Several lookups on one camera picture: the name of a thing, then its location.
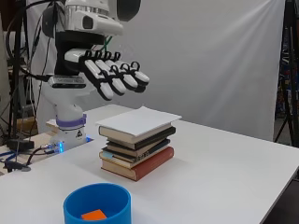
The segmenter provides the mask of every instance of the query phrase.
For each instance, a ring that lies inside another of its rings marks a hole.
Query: black book
[[[103,148],[103,151],[113,154],[114,158],[117,158],[117,159],[120,159],[123,161],[128,161],[130,163],[135,163],[138,161],[142,161],[142,160],[146,159],[147,157],[149,157],[151,154],[155,153],[156,151],[158,151],[164,147],[167,147],[167,145],[169,143],[170,143],[170,140],[165,139],[165,140],[163,140],[163,142],[161,142],[160,144],[158,144],[155,147],[152,147],[149,151],[146,151],[145,153],[143,153],[141,156],[138,156],[138,157],[133,157],[133,156],[129,156],[127,154],[112,151],[112,150],[107,149],[106,147]]]
[[[129,147],[132,150],[139,150],[140,148],[146,147],[149,144],[152,144],[152,143],[158,142],[159,140],[165,139],[166,137],[174,134],[175,132],[176,132],[176,128],[171,127],[164,131],[161,131],[160,133],[156,133],[155,135],[153,135],[147,139],[144,139],[140,142],[137,142],[135,144],[126,143],[126,142],[122,142],[122,141],[119,141],[116,139],[108,138],[109,143],[107,143],[107,144],[108,145],[115,144],[114,145],[115,147]]]

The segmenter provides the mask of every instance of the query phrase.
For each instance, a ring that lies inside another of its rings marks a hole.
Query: red book
[[[166,161],[169,161],[175,155],[175,151],[172,147],[168,147],[162,152],[159,152],[155,156],[149,158],[146,161],[138,164],[136,167],[132,169],[127,169],[118,164],[115,164],[110,161],[104,161],[102,169],[110,171],[111,173],[122,175],[126,178],[132,179],[134,181],[138,181],[145,175],[148,175],[151,171],[161,166]]]

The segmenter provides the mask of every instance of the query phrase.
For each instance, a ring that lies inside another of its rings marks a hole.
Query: device
[[[149,84],[139,63],[125,63],[120,53],[104,52],[106,39],[122,35],[121,21],[131,20],[140,4],[141,0],[64,0],[43,12],[42,31],[55,39],[57,61],[55,75],[42,86],[42,93],[54,105],[59,126],[50,141],[63,144],[64,150],[86,143],[87,118],[75,103],[77,96],[97,90],[109,101],[114,93],[142,92]],[[91,50],[94,45],[102,45],[102,50]]]

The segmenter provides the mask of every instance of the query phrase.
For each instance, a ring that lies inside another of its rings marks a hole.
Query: stack of books
[[[176,132],[171,122],[179,116],[141,107],[99,121],[99,133],[107,137],[100,152],[102,169],[138,181],[174,157],[167,138]]]

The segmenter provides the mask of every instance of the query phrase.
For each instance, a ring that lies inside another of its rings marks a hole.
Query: white backdrop
[[[32,31],[43,7],[29,15]],[[110,50],[138,60],[150,84],[143,94],[116,97],[115,104],[146,105],[206,126],[272,140],[282,0],[143,0]],[[40,73],[47,39],[42,38],[33,71]],[[53,70],[54,46],[47,72]],[[83,109],[106,104],[96,92],[78,99]],[[43,98],[39,131],[54,118]]]

